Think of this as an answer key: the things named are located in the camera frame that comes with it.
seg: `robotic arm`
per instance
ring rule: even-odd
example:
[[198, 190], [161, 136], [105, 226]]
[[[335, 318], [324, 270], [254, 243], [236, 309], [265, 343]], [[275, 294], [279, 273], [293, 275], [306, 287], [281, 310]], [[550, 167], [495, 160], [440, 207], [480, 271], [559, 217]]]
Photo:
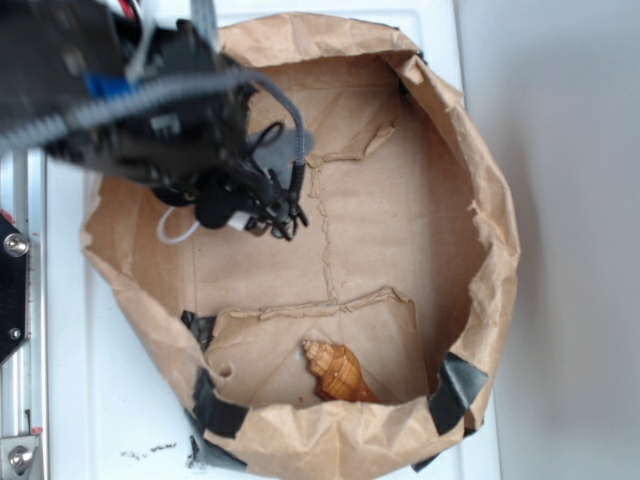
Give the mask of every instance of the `robotic arm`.
[[[177, 30], [120, 4], [125, 17], [91, 1], [0, 0], [0, 153], [41, 146], [168, 206], [194, 205], [196, 225], [293, 239], [308, 223], [299, 197], [312, 146], [295, 105], [219, 53], [211, 0], [192, 0], [194, 18], [208, 21]], [[256, 87], [294, 130], [276, 122], [248, 135]]]

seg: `paper bag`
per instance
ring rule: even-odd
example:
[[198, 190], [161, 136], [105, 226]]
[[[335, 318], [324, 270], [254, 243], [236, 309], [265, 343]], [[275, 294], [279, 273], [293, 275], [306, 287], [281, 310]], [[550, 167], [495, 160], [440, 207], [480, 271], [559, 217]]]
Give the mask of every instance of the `paper bag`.
[[[199, 229], [167, 246], [155, 233], [166, 206], [105, 178], [86, 255], [221, 464], [350, 480], [424, 466], [482, 425], [502, 353], [520, 254], [503, 175], [460, 92], [396, 29], [289, 14], [221, 37], [225, 53], [287, 92], [315, 136], [301, 201], [309, 228], [290, 243]], [[263, 92], [250, 107], [251, 131], [290, 123]], [[169, 234], [192, 221], [181, 210]], [[218, 316], [206, 359], [184, 310]], [[318, 321], [296, 324], [308, 315]], [[280, 330], [263, 344], [253, 329], [267, 323]], [[364, 348], [371, 325], [392, 332], [393, 360], [376, 358], [380, 335]], [[318, 403], [294, 358], [307, 334], [352, 343], [383, 403]], [[269, 352], [271, 366], [257, 365]]]

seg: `silver bolt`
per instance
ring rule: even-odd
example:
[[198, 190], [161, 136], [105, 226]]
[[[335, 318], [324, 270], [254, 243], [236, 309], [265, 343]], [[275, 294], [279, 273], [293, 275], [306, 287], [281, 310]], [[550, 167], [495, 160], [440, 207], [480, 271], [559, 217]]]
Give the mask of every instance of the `silver bolt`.
[[16, 447], [9, 453], [9, 465], [18, 475], [26, 472], [32, 461], [33, 454], [25, 447]]
[[29, 251], [29, 242], [24, 235], [12, 233], [4, 239], [4, 251], [12, 257], [22, 257]]

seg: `seashell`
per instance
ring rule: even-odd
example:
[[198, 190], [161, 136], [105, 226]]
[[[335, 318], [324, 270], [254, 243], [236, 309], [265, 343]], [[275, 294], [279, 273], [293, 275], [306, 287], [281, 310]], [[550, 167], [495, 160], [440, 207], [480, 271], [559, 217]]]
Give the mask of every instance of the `seashell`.
[[360, 362], [346, 345], [306, 340], [303, 347], [308, 369], [318, 377], [315, 393], [320, 398], [379, 403], [362, 378]]

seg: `white cable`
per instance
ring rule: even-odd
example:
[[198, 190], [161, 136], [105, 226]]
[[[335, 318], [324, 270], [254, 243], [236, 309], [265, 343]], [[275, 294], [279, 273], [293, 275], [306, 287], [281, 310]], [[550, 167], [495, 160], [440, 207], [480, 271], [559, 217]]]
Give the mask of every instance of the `white cable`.
[[191, 23], [211, 49], [220, 53], [218, 19], [214, 0], [191, 0]]
[[157, 6], [157, 0], [146, 0], [142, 4], [142, 17], [140, 17], [140, 21], [142, 22], [142, 38], [125, 68], [125, 77], [129, 83], [137, 82], [144, 74], [149, 47], [151, 46], [153, 34], [156, 31], [155, 13]]
[[200, 226], [200, 222], [196, 220], [195, 222], [193, 222], [193, 225], [189, 227], [189, 230], [184, 232], [182, 235], [178, 237], [168, 237], [167, 233], [165, 232], [165, 226], [167, 223], [167, 219], [171, 216], [171, 214], [175, 209], [176, 207], [169, 207], [167, 211], [164, 212], [164, 214], [162, 215], [162, 218], [160, 218], [160, 221], [158, 222], [158, 227], [156, 228], [158, 240], [160, 240], [162, 243], [166, 245], [177, 245], [178, 243], [184, 242], [187, 238], [193, 235], [195, 231], [198, 229], [198, 227]]

